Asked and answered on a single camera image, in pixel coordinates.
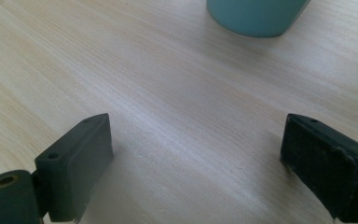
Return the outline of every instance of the light wood surface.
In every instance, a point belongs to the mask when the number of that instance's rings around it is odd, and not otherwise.
[[[358,1],[251,38],[205,0],[0,0],[0,174],[104,112],[116,156],[80,223],[334,223],[279,157],[288,113],[358,141]]]

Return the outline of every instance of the teal cup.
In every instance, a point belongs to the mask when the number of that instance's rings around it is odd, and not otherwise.
[[[207,0],[217,22],[241,35],[282,35],[310,0]]]

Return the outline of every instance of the wood grain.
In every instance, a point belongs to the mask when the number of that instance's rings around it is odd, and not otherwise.
[[[104,112],[116,156],[80,223],[334,223],[279,154],[288,113],[358,141],[358,1],[251,38],[204,0],[0,0],[0,173]]]

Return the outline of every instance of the black plastic part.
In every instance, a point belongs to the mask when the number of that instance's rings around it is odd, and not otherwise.
[[[93,187],[113,159],[107,114],[84,119],[36,159],[36,171],[0,175],[0,224],[81,219]]]
[[[358,222],[358,143],[316,119],[289,114],[281,160],[333,218]]]

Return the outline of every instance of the table surface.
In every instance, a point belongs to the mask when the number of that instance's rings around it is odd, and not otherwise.
[[[105,112],[115,158],[80,223],[334,223],[279,158],[288,113],[358,141],[358,1],[252,38],[205,0],[0,0],[0,174]]]

